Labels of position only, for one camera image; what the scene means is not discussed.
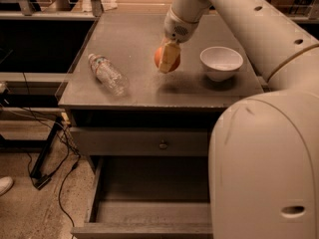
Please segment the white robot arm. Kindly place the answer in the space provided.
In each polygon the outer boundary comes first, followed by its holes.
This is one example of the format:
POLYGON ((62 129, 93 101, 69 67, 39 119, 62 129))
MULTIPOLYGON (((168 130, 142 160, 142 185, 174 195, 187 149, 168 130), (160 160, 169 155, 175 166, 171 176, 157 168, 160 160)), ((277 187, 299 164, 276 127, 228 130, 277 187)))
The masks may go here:
POLYGON ((173 0, 167 38, 214 7, 268 92, 231 105, 208 152, 213 239, 319 239, 318 42, 265 0, 173 0))

